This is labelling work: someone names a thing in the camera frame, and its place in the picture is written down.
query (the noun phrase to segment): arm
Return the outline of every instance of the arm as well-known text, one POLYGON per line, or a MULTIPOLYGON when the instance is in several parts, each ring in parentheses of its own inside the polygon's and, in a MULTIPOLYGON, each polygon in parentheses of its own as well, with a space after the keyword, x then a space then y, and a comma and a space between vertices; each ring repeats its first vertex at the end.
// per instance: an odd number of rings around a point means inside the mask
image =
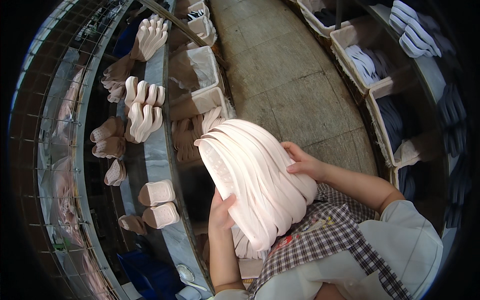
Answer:
POLYGON ((208 220, 208 239, 210 243, 210 276, 215 293, 225 289, 245 289, 240 276, 239 264, 233 245, 232 230, 234 221, 228 209, 237 197, 231 195, 224 201, 215 188, 208 220))
POLYGON ((295 164, 287 167, 287 172, 307 174, 318 183, 328 184, 379 214, 382 214, 391 202, 405 199, 399 190, 380 177, 324 163, 306 154, 292 142, 283 142, 282 146, 290 157, 296 161, 295 164))

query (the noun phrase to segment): wire grid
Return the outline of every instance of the wire grid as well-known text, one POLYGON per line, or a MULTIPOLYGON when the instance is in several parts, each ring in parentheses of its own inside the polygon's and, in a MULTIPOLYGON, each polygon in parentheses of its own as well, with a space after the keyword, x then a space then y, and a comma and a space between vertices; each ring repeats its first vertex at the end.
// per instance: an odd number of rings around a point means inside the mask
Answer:
POLYGON ((69 299, 120 299, 88 235, 83 213, 90 212, 81 210, 77 182, 84 178, 75 156, 79 146, 83 151, 79 112, 103 55, 99 49, 132 2, 63 1, 32 41, 13 98, 13 193, 40 261, 69 299))

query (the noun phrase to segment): person's left hand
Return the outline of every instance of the person's left hand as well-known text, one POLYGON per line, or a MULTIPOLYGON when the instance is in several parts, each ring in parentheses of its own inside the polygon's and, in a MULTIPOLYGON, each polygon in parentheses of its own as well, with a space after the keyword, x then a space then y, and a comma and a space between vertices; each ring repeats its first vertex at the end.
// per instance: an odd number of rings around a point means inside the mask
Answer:
POLYGON ((237 197, 232 194, 225 200, 222 200, 222 196, 215 188, 215 194, 212 198, 212 206, 210 207, 210 217, 208 220, 208 231, 210 230, 228 230, 235 221, 228 213, 228 209, 235 203, 237 197))

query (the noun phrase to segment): checkered apron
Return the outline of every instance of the checkered apron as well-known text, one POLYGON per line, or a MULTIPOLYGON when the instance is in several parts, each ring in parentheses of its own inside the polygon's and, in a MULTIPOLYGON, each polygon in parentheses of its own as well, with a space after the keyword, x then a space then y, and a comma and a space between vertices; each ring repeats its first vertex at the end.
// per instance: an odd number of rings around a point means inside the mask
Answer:
POLYGON ((315 201, 305 217, 279 237, 264 262, 260 276, 250 285, 253 300, 273 276, 297 265, 348 250, 366 275, 378 271, 384 290, 393 299, 412 299, 390 266, 365 240, 358 223, 374 219, 375 212, 326 184, 319 184, 315 201))

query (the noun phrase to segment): floor tile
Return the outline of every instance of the floor tile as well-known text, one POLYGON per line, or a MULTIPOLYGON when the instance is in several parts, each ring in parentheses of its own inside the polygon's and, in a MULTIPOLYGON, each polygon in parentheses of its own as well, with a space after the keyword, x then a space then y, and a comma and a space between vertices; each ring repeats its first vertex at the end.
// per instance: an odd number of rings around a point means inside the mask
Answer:
POLYGON ((266 93, 261 93, 238 103, 235 109, 238 119, 255 123, 270 132, 277 140, 282 140, 266 93))
POLYGON ((210 0, 210 3, 211 3, 213 13, 218 15, 219 13, 223 12, 225 9, 229 8, 230 6, 240 1, 242 0, 210 0))
POLYGON ((372 147, 364 127, 352 130, 352 138, 357 149, 360 169, 362 173, 377 176, 377 165, 373 157, 372 147))
POLYGON ((254 54, 254 49, 249 49, 228 60, 230 69, 227 76, 235 103, 265 91, 262 81, 256 76, 258 67, 254 54))
POLYGON ((238 25, 227 28, 225 34, 221 37, 221 41, 227 59, 247 49, 247 44, 238 25))
POLYGON ((297 32, 277 37, 254 49, 259 67, 257 77, 266 90, 322 69, 297 32))
POLYGON ((321 73, 267 91, 284 141, 304 147, 349 131, 327 78, 321 73))
POLYGON ((295 29, 278 9, 270 9, 238 23, 248 48, 259 45, 295 29))
POLYGON ((297 15, 294 12, 292 12, 292 10, 287 5, 278 7, 278 9, 287 18, 288 22, 290 23, 290 25, 293 26, 293 28, 295 29, 305 28, 305 24, 303 24, 302 20, 299 17, 297 17, 297 15))
POLYGON ((226 29, 237 24, 233 14, 234 12, 228 9, 215 14, 216 30, 220 37, 225 35, 226 29))
POLYGON ((233 17, 235 18, 235 22, 239 23, 245 19, 248 19, 256 14, 261 12, 265 12, 270 9, 274 9, 277 7, 277 1, 279 0, 243 0, 240 1, 226 10, 233 12, 233 17))
POLYGON ((335 69, 335 65, 330 60, 328 53, 318 44, 317 40, 313 36, 313 33, 310 29, 302 23, 302 26, 297 27, 297 32, 303 38, 303 42, 307 45, 308 49, 317 59, 317 62, 320 64, 324 71, 329 69, 335 69))
POLYGON ((348 170, 360 172, 355 143, 350 132, 302 148, 311 156, 348 170))
POLYGON ((328 81, 330 82, 330 85, 332 86, 333 91, 335 92, 335 95, 342 106, 350 130, 363 127, 363 121, 357 108, 357 104, 355 104, 355 101, 350 95, 347 86, 343 82, 337 70, 335 68, 327 69, 325 70, 325 75, 327 76, 328 81))

